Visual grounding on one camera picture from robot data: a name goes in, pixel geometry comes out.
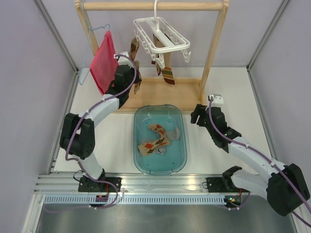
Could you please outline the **argyle patterned sock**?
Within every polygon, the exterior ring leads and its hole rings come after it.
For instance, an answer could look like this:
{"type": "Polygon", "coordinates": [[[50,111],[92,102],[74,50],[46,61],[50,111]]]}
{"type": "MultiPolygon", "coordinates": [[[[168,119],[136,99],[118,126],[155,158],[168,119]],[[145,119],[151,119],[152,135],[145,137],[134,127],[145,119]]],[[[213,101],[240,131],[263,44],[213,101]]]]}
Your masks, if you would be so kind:
{"type": "Polygon", "coordinates": [[[142,142],[140,145],[138,145],[138,149],[141,153],[142,156],[148,156],[151,155],[152,153],[156,153],[156,149],[159,146],[169,146],[171,145],[171,140],[169,140],[166,137],[166,132],[164,128],[159,125],[159,124],[150,124],[148,128],[155,132],[158,135],[158,138],[153,140],[153,141],[146,141],[142,142]]]}

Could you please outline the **white clip sock hanger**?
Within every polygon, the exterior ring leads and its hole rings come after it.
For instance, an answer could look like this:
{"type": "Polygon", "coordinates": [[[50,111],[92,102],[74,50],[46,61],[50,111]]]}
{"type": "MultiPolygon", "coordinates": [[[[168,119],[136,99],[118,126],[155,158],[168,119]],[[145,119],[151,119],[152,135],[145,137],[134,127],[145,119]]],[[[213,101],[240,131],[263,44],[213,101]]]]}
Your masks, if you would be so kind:
{"type": "Polygon", "coordinates": [[[136,39],[150,55],[152,61],[163,69],[165,67],[164,54],[180,51],[183,54],[186,63],[190,61],[191,52],[190,41],[181,35],[174,27],[172,27],[164,18],[157,15],[158,1],[154,1],[153,17],[138,18],[133,21],[136,29],[134,30],[136,39]],[[162,43],[162,47],[158,47],[143,28],[143,25],[149,26],[153,35],[162,43]]]}

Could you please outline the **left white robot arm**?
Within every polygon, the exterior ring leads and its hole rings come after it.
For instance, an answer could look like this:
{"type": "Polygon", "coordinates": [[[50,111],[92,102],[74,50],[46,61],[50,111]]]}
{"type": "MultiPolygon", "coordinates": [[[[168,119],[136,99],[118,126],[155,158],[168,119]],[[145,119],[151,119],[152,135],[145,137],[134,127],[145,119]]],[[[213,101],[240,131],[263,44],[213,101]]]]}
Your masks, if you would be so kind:
{"type": "Polygon", "coordinates": [[[141,81],[138,69],[129,65],[119,65],[114,79],[102,99],[81,114],[68,113],[63,122],[60,148],[65,150],[65,160],[75,161],[83,176],[80,192],[102,192],[109,186],[105,170],[99,165],[95,149],[95,128],[109,114],[120,109],[128,100],[132,85],[141,81]]]}

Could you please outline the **grey ankle sock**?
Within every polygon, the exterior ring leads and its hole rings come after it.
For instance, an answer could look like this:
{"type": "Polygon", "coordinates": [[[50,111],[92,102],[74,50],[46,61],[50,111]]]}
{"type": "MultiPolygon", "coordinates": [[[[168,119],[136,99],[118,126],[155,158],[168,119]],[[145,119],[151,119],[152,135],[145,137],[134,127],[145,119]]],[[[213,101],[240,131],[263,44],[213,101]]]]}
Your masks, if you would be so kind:
{"type": "Polygon", "coordinates": [[[156,152],[160,155],[164,155],[166,151],[166,147],[165,146],[159,146],[157,149],[156,149],[156,152]]]}
{"type": "Polygon", "coordinates": [[[176,127],[174,130],[166,131],[166,137],[169,140],[178,140],[180,137],[180,130],[176,127]]]}

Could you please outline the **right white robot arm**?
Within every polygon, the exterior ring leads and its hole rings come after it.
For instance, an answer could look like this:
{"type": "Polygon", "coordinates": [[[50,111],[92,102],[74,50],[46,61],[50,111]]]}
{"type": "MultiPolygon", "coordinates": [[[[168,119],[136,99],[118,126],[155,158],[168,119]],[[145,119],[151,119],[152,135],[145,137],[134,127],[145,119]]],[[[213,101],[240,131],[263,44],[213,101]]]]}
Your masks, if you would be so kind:
{"type": "Polygon", "coordinates": [[[207,129],[214,144],[226,153],[248,164],[256,175],[234,166],[223,173],[222,186],[227,191],[247,190],[267,200],[281,216],[292,213],[304,204],[309,210],[309,193],[302,170],[296,164],[286,165],[268,158],[235,129],[229,127],[220,107],[197,104],[191,123],[207,129]]]}

